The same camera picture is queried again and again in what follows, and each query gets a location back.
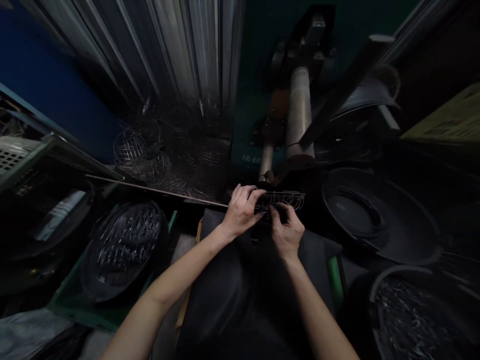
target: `metal pipe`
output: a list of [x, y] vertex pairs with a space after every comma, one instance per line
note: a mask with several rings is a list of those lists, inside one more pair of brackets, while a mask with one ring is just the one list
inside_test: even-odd
[[274, 160], [274, 144], [272, 141], [265, 141], [263, 145], [263, 154], [261, 156], [260, 172], [258, 173], [259, 182], [270, 183], [268, 172], [272, 170], [272, 162]]
[[360, 85], [365, 75], [379, 62], [394, 41], [394, 37], [386, 35], [370, 35], [368, 37], [368, 42], [360, 50], [335, 91], [328, 97], [315, 120], [299, 139], [302, 149], [308, 149], [325, 131], [330, 120], [338, 113], [345, 101]]
[[286, 124], [285, 159], [292, 170], [307, 168], [315, 161], [314, 146], [301, 148], [299, 141], [312, 123], [309, 70], [293, 70], [290, 80], [290, 108]]

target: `wrist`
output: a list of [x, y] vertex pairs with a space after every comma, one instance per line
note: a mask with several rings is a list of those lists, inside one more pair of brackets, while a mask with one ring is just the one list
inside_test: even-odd
[[233, 233], [231, 228], [225, 226], [223, 222], [218, 225], [215, 230], [218, 232], [219, 238], [225, 241], [225, 244], [231, 243], [238, 236]]
[[287, 268], [295, 267], [298, 264], [301, 264], [299, 256], [296, 253], [289, 253], [283, 256], [281, 255], [280, 258]]

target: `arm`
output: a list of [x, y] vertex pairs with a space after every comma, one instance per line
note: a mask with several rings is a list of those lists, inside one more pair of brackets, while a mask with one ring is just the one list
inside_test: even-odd
[[223, 222], [210, 235], [162, 273], [136, 302], [103, 353], [101, 360], [146, 359], [172, 305], [193, 284], [221, 249], [258, 222], [255, 186], [235, 188]]
[[303, 325], [315, 358], [359, 360], [299, 260], [299, 244], [305, 227], [293, 207], [284, 204], [281, 206], [287, 212], [288, 221], [282, 224], [277, 209], [270, 207], [273, 220], [272, 238], [293, 283]]

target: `finger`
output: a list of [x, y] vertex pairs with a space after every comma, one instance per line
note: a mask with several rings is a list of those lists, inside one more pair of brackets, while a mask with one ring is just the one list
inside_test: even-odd
[[277, 202], [277, 204], [286, 211], [286, 216], [288, 217], [288, 220], [300, 221], [292, 205], [287, 205], [282, 202]]
[[259, 189], [253, 190], [250, 193], [250, 196], [248, 197], [248, 202], [250, 204], [253, 204], [253, 206], [255, 206], [259, 197], [261, 197], [263, 194], [266, 194], [266, 193], [267, 193], [267, 190], [259, 190]]
[[255, 224], [258, 223], [260, 219], [264, 217], [264, 215], [264, 212], [259, 212], [258, 214], [255, 214], [255, 216], [253, 217], [255, 219]]
[[238, 198], [239, 191], [240, 191], [241, 188], [242, 188], [242, 186], [240, 184], [238, 184], [235, 187], [235, 189], [233, 190], [233, 192], [231, 194], [231, 200], [235, 200], [236, 198]]
[[247, 202], [250, 193], [256, 189], [257, 187], [255, 185], [242, 186], [240, 188], [240, 194], [238, 195], [238, 199], [245, 200], [245, 202]]
[[270, 205], [270, 215], [271, 215], [271, 224], [274, 227], [281, 227], [282, 222], [280, 221], [280, 214], [275, 208], [275, 206]]

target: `hand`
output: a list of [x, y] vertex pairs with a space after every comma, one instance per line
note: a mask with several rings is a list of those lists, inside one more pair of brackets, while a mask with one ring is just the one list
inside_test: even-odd
[[278, 255], [286, 261], [298, 258], [300, 239], [305, 231], [305, 226], [300, 222], [294, 208], [291, 205], [279, 203], [286, 210], [287, 223], [280, 222], [280, 214], [277, 209], [270, 205], [272, 218], [271, 236], [275, 243]]
[[254, 214], [255, 203], [266, 190], [258, 190], [256, 186], [240, 186], [238, 184], [231, 194], [225, 218], [220, 226], [229, 242], [255, 225], [264, 215]]

